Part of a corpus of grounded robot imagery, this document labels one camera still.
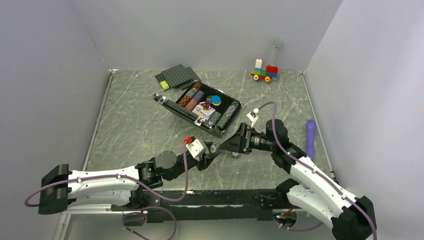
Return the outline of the short chip stack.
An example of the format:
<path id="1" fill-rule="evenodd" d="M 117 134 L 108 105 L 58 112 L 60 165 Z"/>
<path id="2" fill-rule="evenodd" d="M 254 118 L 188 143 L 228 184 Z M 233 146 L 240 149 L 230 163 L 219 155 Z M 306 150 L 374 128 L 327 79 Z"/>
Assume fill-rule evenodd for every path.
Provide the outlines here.
<path id="1" fill-rule="evenodd" d="M 241 156 L 241 154 L 240 154 L 240 153 L 238 153 L 238 152 L 232 152 L 232 153 L 231 153 L 231 157 L 232 157 L 233 159 L 238 159 L 240 156 Z"/>

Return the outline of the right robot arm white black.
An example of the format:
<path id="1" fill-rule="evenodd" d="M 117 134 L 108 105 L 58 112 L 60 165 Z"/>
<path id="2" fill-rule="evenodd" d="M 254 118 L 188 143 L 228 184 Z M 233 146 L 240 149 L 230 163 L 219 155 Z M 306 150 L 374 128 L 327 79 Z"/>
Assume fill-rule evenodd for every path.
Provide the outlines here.
<path id="1" fill-rule="evenodd" d="M 274 163 L 292 176 L 275 188 L 276 203 L 282 208 L 294 205 L 307 211 L 326 225 L 335 239 L 377 238 L 372 201 L 366 196 L 355 196 L 320 170 L 303 150 L 290 142 L 280 119 L 267 121 L 265 132 L 241 123 L 220 148 L 246 155 L 253 150 L 270 152 Z"/>

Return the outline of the triangular all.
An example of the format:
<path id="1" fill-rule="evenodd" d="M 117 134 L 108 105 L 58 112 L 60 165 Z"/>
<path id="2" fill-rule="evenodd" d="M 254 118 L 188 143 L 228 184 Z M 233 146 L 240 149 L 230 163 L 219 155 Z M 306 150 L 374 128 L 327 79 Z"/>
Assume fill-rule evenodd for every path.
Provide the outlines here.
<path id="1" fill-rule="evenodd" d="M 212 109 L 212 107 L 211 107 L 211 102 L 209 102 L 209 101 L 204 101 L 204 102 L 201 102 L 201 103 L 199 103 L 199 105 L 202 107 L 202 109 L 203 110 L 205 110 L 205 111 L 209 111 L 209 110 L 211 110 Z"/>

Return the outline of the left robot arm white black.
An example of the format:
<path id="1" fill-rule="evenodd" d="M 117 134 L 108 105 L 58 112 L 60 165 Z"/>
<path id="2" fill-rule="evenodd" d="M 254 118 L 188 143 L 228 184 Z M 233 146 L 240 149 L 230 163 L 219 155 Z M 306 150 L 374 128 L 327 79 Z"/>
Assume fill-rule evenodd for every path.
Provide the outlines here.
<path id="1" fill-rule="evenodd" d="M 155 188 L 163 181 L 188 175 L 191 168 L 205 170 L 220 155 L 213 142 L 199 139 L 185 144 L 183 153 L 161 152 L 142 163 L 129 167 L 103 170 L 70 170 L 59 164 L 41 179 L 39 202 L 35 205 L 40 215 L 52 215 L 81 205 L 111 204 L 137 210 L 145 203 L 143 191 L 159 196 Z"/>

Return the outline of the blue round plastic disc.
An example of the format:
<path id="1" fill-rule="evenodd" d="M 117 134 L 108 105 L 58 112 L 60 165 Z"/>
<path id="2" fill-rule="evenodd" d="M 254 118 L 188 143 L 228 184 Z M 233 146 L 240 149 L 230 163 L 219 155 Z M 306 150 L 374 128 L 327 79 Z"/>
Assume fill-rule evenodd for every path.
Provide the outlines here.
<path id="1" fill-rule="evenodd" d="M 211 103 L 221 103 L 222 100 L 218 95 L 213 95 L 211 98 Z"/>

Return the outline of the aluminium poker case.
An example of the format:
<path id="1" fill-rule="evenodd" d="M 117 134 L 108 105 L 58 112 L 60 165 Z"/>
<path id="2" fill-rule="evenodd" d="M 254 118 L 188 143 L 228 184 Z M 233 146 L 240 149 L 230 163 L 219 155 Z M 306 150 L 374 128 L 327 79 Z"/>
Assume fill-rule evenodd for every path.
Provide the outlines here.
<path id="1" fill-rule="evenodd" d="M 202 82 L 192 83 L 177 99 L 155 93 L 153 99 L 192 125 L 220 138 L 242 107 L 242 103 L 227 93 Z"/>

